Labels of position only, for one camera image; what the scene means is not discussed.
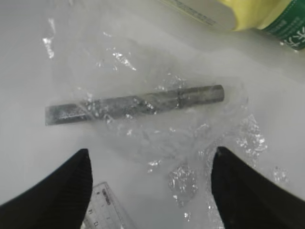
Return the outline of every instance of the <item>yellow bottle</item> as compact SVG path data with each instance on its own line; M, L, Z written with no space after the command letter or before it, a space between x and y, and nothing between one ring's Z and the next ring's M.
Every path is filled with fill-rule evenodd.
M295 50L305 48L305 0L161 0L194 19L227 30L257 28Z

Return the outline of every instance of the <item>ruler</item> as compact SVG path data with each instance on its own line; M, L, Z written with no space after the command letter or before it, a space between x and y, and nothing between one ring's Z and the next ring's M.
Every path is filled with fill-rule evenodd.
M109 185L93 187L82 229L136 229Z

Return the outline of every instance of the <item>bottle label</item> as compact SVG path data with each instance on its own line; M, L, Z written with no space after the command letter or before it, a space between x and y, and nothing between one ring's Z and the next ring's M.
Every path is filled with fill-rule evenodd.
M285 11L263 31L295 50L305 48L305 0L292 0Z

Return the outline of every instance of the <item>clear plastic bag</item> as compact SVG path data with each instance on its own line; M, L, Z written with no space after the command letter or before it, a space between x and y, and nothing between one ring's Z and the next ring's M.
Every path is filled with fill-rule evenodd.
M210 144L244 117L247 95L238 79L195 74L169 53L124 37L120 27L125 14L113 3L52 3L51 36L44 41L63 101L85 104L198 86L224 87L222 103L92 122L97 134L122 155L144 163L185 156L194 145Z
M61 102L53 105L74 104L76 114L84 113L105 146L147 165L146 176L155 171L165 175L178 205L185 209L187 228L220 228L209 190L216 146L230 147L252 165L266 148L249 116L241 81L195 73L181 63L183 58L156 44L131 39L135 28L127 23L130 12L111 0L52 0L50 4L43 42L52 61L54 87L61 95ZM103 114L101 118L95 105L113 98L216 85L224 88L224 101L165 106L161 113L124 113L118 118ZM49 110L47 119L52 118ZM205 214L210 215L210 223L202 222Z

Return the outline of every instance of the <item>white surface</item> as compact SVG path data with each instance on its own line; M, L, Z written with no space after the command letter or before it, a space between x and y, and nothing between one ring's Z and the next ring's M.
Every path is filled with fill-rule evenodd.
M140 166L105 148L87 124L44 126L44 107L58 99L41 42L44 6L38 0L0 2L0 203L33 186L86 147L95 181L107 180L123 196L122 189L128 188ZM152 39L152 44L162 41L161 48L202 74L243 79L250 108L270 149L262 155L260 166L286 169L288 189L305 199L305 60L252 31L221 34L174 12L164 18L154 18L145 6L143 12L155 28L166 31L157 34L160 39ZM131 36L148 42L150 32L141 27Z

